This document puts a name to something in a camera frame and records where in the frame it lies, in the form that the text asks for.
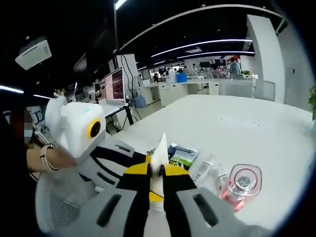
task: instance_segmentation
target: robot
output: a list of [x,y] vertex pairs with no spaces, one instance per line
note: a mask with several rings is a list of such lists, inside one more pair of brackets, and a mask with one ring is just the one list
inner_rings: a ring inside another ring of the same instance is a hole
[[[72,155],[77,166],[41,174],[36,214],[43,232],[60,237],[142,237],[150,203],[157,201],[151,181],[158,179],[163,191],[158,201],[172,237],[269,235],[260,226],[238,220],[231,205],[197,188],[187,171],[157,164],[106,136],[100,105],[51,99],[45,122],[54,144]],[[100,159],[110,161],[111,167]]]

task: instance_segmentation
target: bracelet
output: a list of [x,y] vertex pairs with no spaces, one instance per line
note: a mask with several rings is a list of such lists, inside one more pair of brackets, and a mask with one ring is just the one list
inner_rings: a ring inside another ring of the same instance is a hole
[[43,146],[43,148],[41,149],[41,152],[40,152],[40,160],[42,162],[42,164],[44,165],[44,167],[48,168],[50,171],[52,172],[57,172],[59,170],[59,168],[54,168],[48,161],[47,159],[47,149],[53,149],[53,146],[52,144],[49,144],[49,145],[46,145],[46,146]]

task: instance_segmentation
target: black ceiling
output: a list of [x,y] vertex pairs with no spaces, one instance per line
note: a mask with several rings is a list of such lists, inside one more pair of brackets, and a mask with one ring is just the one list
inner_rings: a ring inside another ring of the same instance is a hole
[[[85,52],[88,52],[90,70],[102,64],[107,67],[110,52],[115,47],[113,1],[116,0],[29,0],[24,3],[10,1],[1,6],[5,12],[1,15],[1,85],[51,97],[57,87],[67,86],[78,78],[88,81],[88,74],[78,77],[73,72],[74,64]],[[127,0],[117,11],[119,48],[153,24],[203,4],[246,4],[275,11],[268,0],[195,0],[186,3],[182,0]],[[187,55],[185,51],[189,48],[150,57],[174,47],[207,40],[245,39],[247,14],[269,17],[275,29],[281,21],[278,16],[254,9],[204,10],[155,27],[127,45],[122,53],[135,53],[138,67],[142,67]],[[14,59],[21,47],[40,36],[47,37],[53,56],[25,71]],[[213,43],[199,47],[209,52],[241,51],[242,46],[243,43]]]

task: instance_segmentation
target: floor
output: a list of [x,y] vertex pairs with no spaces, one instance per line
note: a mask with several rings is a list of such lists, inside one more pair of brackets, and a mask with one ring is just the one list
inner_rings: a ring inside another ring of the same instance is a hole
[[[153,102],[151,103],[150,105],[146,106],[145,108],[143,109],[137,109],[137,112],[139,113],[141,119],[144,119],[146,118],[147,116],[153,114],[154,112],[158,111],[162,109],[162,105],[161,105],[161,101],[158,100],[156,102]],[[133,108],[133,114],[135,115],[135,117],[140,120],[137,112],[135,111],[135,108]],[[118,128],[115,128],[113,126],[113,123],[109,122],[107,123],[107,129],[108,129],[108,132],[113,135],[117,132],[119,132],[119,129]]]

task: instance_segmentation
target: ceiling light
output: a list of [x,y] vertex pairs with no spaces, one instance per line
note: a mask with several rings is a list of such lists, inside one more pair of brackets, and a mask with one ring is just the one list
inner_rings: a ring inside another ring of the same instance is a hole
[[50,97],[46,97],[46,96],[42,96],[42,95],[34,95],[35,97],[40,97],[40,98],[44,98],[44,99],[52,99]]
[[157,64],[159,64],[159,63],[164,63],[165,61],[161,61],[161,62],[158,62],[158,63],[154,63],[154,65],[157,65]]
[[24,93],[23,90],[18,90],[18,89],[14,89],[14,88],[3,86],[3,85],[0,85],[0,90],[8,90],[8,91],[12,91],[12,92],[20,93],[20,94]]
[[120,6],[123,5],[124,2],[126,2],[126,0],[118,0],[118,2],[115,4],[116,11],[120,8]]
[[139,70],[142,70],[142,69],[144,69],[144,68],[146,68],[146,67],[143,67],[143,68],[140,68],[140,69],[137,69],[137,70],[139,71]]
[[186,56],[182,56],[182,57],[177,57],[177,59],[178,58],[186,58],[186,57],[198,56],[198,55],[219,54],[219,53],[223,53],[223,54],[242,54],[242,53],[254,54],[255,52],[248,52],[248,51],[219,51],[219,52],[197,53],[197,54],[192,54],[192,55],[186,55]]
[[177,50],[180,48],[186,48],[186,47],[195,46],[195,45],[199,45],[199,44],[205,44],[205,43],[218,43],[218,42],[252,42],[252,40],[251,39],[219,39],[219,40],[204,41],[204,42],[200,42],[200,43],[192,43],[192,44],[184,45],[181,47],[172,48],[172,49],[169,49],[169,50],[161,52],[161,53],[157,53],[157,54],[153,55],[152,57],[155,57],[157,55],[161,55],[163,53],[171,52],[171,51],[174,51],[174,50]]

